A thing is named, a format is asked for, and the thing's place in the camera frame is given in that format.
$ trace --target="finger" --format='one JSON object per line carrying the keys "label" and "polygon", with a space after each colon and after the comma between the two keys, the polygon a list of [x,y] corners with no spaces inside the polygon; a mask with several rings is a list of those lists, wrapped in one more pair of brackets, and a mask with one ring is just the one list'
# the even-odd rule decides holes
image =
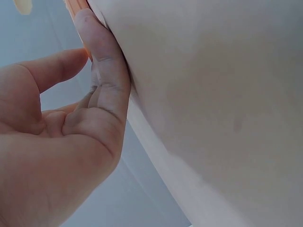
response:
{"label": "finger", "polygon": [[95,18],[90,9],[81,10],[75,17],[75,26],[93,55],[93,64],[99,78],[96,102],[98,107],[112,113],[121,122],[126,121],[130,79],[127,66],[114,36]]}
{"label": "finger", "polygon": [[56,109],[56,111],[63,111],[66,114],[69,114],[69,113],[73,112],[76,109],[76,107],[77,107],[78,104],[79,103],[74,103],[74,104],[66,105],[66,106],[63,106],[61,108]]}
{"label": "finger", "polygon": [[71,112],[73,112],[76,109],[77,105],[78,105],[78,103],[74,103],[74,104],[60,107],[56,110],[45,110],[45,111],[42,111],[42,116],[47,116],[49,113],[53,113],[55,111],[62,111],[62,112],[65,112],[66,114],[70,114]]}
{"label": "finger", "polygon": [[55,84],[76,76],[86,64],[87,59],[87,53],[82,48],[62,51],[45,58],[18,64],[28,69],[42,93]]}

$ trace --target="orange edge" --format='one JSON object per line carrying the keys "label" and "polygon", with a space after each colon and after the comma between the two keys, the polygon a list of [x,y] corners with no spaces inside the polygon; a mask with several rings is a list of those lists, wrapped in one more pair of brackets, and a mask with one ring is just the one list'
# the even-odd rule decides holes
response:
{"label": "orange edge", "polygon": [[[87,0],[64,0],[66,4],[66,8],[70,12],[71,18],[74,21],[76,14],[81,10],[81,9],[90,9],[89,4],[87,3]],[[89,59],[93,61],[91,52],[89,49],[85,46],[83,43],[83,46],[89,56]]]}

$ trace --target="white wall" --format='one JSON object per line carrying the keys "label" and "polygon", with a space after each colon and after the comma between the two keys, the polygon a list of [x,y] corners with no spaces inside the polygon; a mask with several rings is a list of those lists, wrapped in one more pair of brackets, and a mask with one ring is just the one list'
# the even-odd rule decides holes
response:
{"label": "white wall", "polygon": [[[0,66],[81,47],[62,0],[35,0],[30,16],[12,0],[0,8]],[[80,100],[89,89],[90,65],[74,79],[41,95],[42,109]],[[64,227],[188,227],[190,223],[127,125],[122,160]]]}

